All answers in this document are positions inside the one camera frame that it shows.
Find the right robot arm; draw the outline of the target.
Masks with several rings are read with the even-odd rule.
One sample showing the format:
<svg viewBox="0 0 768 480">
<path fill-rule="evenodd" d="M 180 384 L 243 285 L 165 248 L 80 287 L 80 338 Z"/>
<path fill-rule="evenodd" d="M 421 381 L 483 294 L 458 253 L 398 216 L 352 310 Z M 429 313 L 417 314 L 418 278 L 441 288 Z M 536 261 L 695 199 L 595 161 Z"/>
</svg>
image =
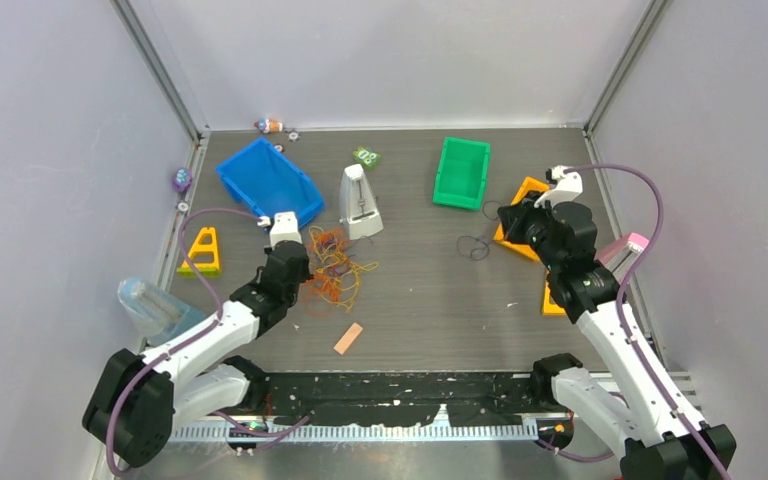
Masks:
<svg viewBox="0 0 768 480">
<path fill-rule="evenodd" d="M 534 198 L 498 210 L 504 238 L 530 247 L 547 269 L 554 302 L 599 353 L 619 393 L 602 387 L 570 354 L 535 363 L 531 397 L 563 406 L 619 459 L 625 479 L 726 479 L 736 439 L 711 425 L 675 385 L 644 338 L 623 286 L 596 258 L 597 227 L 577 202 Z"/>
</svg>

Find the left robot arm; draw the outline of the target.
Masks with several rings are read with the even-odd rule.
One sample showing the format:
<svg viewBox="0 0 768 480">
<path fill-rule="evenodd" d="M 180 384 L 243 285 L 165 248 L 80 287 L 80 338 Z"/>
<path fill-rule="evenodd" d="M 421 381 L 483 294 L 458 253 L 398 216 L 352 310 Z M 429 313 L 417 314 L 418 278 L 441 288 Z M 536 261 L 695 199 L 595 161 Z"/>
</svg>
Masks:
<svg viewBox="0 0 768 480">
<path fill-rule="evenodd" d="M 82 418 L 104 444 L 109 470 L 123 476 L 148 464 L 172 433 L 214 411 L 258 412 L 267 398 L 266 375 L 231 353 L 282 321 L 311 277 L 305 246 L 282 240 L 256 276 L 209 317 L 140 354 L 114 353 Z"/>
</svg>

